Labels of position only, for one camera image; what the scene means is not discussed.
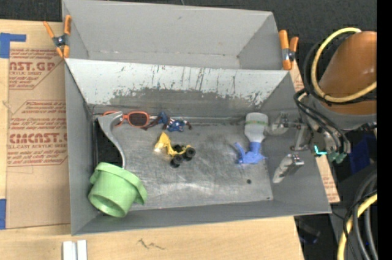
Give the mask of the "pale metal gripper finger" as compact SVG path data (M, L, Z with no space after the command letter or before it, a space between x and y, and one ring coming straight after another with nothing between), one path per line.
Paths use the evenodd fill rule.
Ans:
M295 174L304 166L304 161L298 154L287 154L274 171L273 183L280 183L285 177Z
M290 128L297 128L298 122L289 117L287 113L280 113L266 128L266 133L271 136L279 136L286 133Z

